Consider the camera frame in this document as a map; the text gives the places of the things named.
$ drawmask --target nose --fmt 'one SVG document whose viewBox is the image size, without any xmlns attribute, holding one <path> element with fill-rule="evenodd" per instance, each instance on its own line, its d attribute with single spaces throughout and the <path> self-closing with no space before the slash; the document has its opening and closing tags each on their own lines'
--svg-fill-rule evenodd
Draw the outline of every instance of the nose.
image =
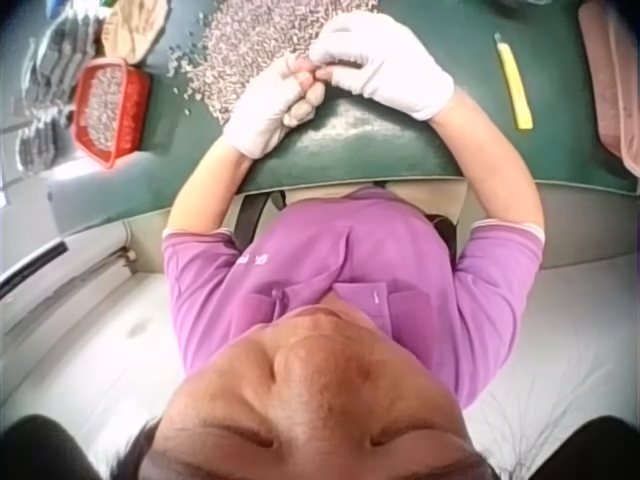
<svg viewBox="0 0 640 480">
<path fill-rule="evenodd" d="M 365 443 L 370 371 L 348 342 L 305 336 L 278 352 L 274 373 L 278 416 L 289 436 L 302 444 L 324 439 L 333 448 Z"/>
</svg>

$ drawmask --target yellow marker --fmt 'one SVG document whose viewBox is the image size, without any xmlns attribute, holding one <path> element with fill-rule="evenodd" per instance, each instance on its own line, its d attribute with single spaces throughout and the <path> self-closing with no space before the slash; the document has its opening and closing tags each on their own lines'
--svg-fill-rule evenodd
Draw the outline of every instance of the yellow marker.
<svg viewBox="0 0 640 480">
<path fill-rule="evenodd" d="M 511 47 L 508 44 L 502 41 L 502 36 L 499 33 L 496 33 L 494 38 L 500 54 L 500 60 L 502 60 L 502 69 L 507 77 L 511 102 L 516 114 L 516 125 L 519 130 L 531 130 L 533 129 L 533 116 L 531 115 L 527 94 L 524 91 L 522 77 L 520 76 L 516 59 L 513 56 L 513 51 L 511 51 Z"/>
</svg>

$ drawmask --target purple polo shirt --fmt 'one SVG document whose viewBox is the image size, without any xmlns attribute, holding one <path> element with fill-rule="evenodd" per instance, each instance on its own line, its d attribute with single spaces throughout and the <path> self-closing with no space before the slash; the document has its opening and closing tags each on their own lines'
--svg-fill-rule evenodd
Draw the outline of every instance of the purple polo shirt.
<svg viewBox="0 0 640 480">
<path fill-rule="evenodd" d="M 543 245 L 535 228 L 487 221 L 452 268 L 420 211 L 368 188 L 287 207 L 244 253 L 226 231 L 168 232 L 164 256 L 187 374 L 254 325 L 333 291 L 466 407 L 511 352 Z"/>
</svg>

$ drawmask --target person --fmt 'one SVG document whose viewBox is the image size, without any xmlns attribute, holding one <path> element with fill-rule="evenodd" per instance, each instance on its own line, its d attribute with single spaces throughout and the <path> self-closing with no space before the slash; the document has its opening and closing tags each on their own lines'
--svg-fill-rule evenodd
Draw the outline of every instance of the person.
<svg viewBox="0 0 640 480">
<path fill-rule="evenodd" d="M 487 214 L 454 266 L 425 212 L 375 187 L 289 205 L 244 252 L 221 228 L 316 81 L 446 143 Z M 187 376 L 114 478 L 494 478 L 462 410 L 509 357 L 543 245 L 523 159 L 418 38 L 386 15 L 332 19 L 309 60 L 250 83 L 175 200 L 163 248 Z"/>
</svg>

